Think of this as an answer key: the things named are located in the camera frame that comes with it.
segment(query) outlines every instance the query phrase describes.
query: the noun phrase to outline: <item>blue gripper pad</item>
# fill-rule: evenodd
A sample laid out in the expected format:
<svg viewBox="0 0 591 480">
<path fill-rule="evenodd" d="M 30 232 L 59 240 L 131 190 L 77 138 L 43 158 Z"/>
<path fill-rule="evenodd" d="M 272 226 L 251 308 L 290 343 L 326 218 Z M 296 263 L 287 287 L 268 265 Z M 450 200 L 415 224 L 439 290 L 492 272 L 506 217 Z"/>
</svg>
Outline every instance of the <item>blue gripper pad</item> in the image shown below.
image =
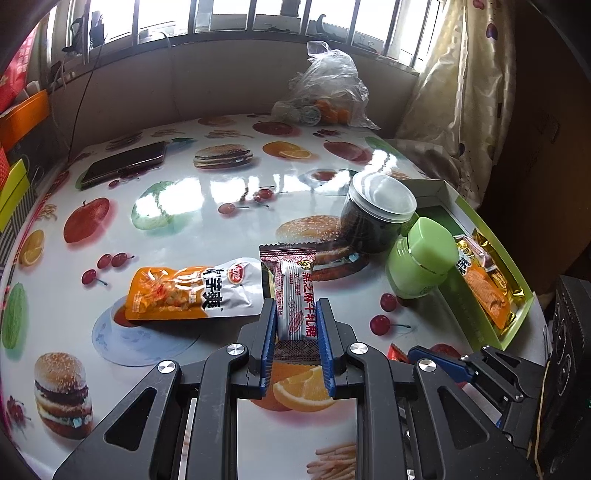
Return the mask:
<svg viewBox="0 0 591 480">
<path fill-rule="evenodd" d="M 267 324 L 267 334 L 262 348 L 261 356 L 261 395 L 264 397 L 267 388 L 271 383 L 271 369 L 273 367 L 273 353 L 275 352 L 275 334 L 277 332 L 277 305 L 273 304 L 269 322 Z"/>
<path fill-rule="evenodd" d="M 324 322 L 324 314 L 320 307 L 320 302 L 316 302 L 316 328 L 318 332 L 318 350 L 320 351 L 320 365 L 322 366 L 322 374 L 324 376 L 324 386 L 331 397 L 336 394 L 335 387 L 335 368 L 332 350 L 328 332 L 326 331 L 326 324 Z"/>
</svg>

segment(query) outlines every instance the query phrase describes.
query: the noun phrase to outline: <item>screw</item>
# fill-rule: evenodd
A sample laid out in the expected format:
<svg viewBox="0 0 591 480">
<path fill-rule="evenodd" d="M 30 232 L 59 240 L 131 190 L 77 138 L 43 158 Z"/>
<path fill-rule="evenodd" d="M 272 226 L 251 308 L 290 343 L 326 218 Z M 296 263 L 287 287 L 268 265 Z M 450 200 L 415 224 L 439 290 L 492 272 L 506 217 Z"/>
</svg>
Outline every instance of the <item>screw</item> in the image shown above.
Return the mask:
<svg viewBox="0 0 591 480">
<path fill-rule="evenodd" d="M 351 349 L 351 351 L 353 353 L 355 353 L 357 355 L 363 355 L 364 353 L 367 353 L 367 351 L 368 351 L 368 346 L 365 345 L 364 343 L 361 343 L 361 342 L 352 343 L 349 348 Z"/>
<path fill-rule="evenodd" d="M 229 355 L 242 355 L 244 350 L 244 345 L 241 343 L 231 343 L 226 347 L 226 352 L 228 352 Z"/>
<path fill-rule="evenodd" d="M 423 370 L 424 372 L 433 372 L 437 365 L 433 360 L 429 360 L 428 358 L 423 358 L 419 363 L 418 367 Z"/>
<path fill-rule="evenodd" d="M 169 374 L 170 372 L 174 372 L 175 368 L 177 368 L 177 366 L 174 364 L 172 360 L 162 360 L 158 364 L 158 371 L 161 374 Z"/>
</svg>

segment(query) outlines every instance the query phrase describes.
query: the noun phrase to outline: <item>black wire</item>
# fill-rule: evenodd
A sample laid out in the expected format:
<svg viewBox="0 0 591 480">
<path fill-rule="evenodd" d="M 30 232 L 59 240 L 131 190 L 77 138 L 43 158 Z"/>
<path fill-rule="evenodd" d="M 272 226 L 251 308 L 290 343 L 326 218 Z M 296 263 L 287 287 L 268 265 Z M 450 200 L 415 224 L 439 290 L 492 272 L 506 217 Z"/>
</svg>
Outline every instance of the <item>black wire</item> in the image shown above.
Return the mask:
<svg viewBox="0 0 591 480">
<path fill-rule="evenodd" d="M 90 81 L 92 80 L 92 75 L 95 72 L 96 66 L 99 63 L 100 53 L 103 51 L 103 45 L 105 45 L 106 37 L 103 39 L 103 43 L 100 44 L 99 52 L 96 56 L 96 60 L 94 65 L 92 66 L 92 70 L 90 71 L 90 75 L 88 77 L 88 82 L 86 82 L 86 86 L 84 87 L 84 92 L 82 92 L 82 98 L 80 98 L 80 103 L 78 104 L 78 110 L 76 111 L 76 117 L 74 118 L 74 127 L 72 127 L 72 138 L 70 139 L 70 148 L 68 149 L 68 156 L 67 159 L 70 160 L 70 155 L 72 154 L 72 146 L 74 145 L 74 135 L 76 134 L 76 124 L 78 123 L 78 115 L 80 114 L 80 108 L 82 107 L 82 102 L 84 101 L 84 96 L 86 95 L 86 91 L 88 90 L 88 86 L 90 85 Z"/>
</svg>

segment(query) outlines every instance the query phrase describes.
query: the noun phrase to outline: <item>curtain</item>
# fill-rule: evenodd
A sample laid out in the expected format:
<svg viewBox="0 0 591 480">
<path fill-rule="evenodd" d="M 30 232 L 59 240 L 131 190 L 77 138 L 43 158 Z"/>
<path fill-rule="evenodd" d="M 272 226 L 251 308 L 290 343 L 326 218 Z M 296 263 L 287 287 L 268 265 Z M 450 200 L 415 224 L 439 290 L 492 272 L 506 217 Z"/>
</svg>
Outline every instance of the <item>curtain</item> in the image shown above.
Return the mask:
<svg viewBox="0 0 591 480">
<path fill-rule="evenodd" d="M 515 95 L 515 0 L 446 0 L 435 45 L 390 142 L 473 206 L 482 202 Z"/>
</svg>

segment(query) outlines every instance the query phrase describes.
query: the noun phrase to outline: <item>smartphone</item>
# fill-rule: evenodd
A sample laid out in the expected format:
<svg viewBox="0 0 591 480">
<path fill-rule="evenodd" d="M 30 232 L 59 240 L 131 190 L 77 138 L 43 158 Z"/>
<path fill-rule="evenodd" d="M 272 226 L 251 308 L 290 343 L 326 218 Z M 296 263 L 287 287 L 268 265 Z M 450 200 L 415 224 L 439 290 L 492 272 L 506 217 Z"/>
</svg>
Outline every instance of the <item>smartphone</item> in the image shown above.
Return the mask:
<svg viewBox="0 0 591 480">
<path fill-rule="evenodd" d="M 124 174 L 154 168 L 164 161 L 165 150 L 166 142 L 156 142 L 95 161 L 84 175 L 80 186 L 87 189 Z"/>
</svg>

